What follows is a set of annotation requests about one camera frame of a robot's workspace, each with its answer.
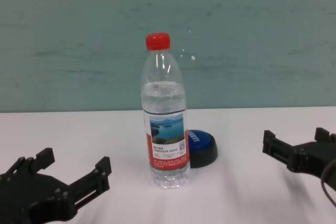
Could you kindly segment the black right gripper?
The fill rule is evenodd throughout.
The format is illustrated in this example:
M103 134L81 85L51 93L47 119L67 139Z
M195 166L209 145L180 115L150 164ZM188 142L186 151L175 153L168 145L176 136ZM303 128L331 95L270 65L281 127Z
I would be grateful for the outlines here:
M285 164L293 173L321 178L325 167L335 159L335 137L335 133L317 127L316 142L292 146L277 139L270 130L264 130L262 152Z

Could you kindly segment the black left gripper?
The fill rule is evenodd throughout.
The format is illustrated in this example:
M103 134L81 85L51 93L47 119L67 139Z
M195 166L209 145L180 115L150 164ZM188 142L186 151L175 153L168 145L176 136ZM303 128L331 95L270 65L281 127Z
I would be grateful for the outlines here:
M35 158L18 158L1 174L1 223L68 221L76 210L110 189L111 162L107 156L70 186L54 177L36 174L54 162L53 149L48 147Z

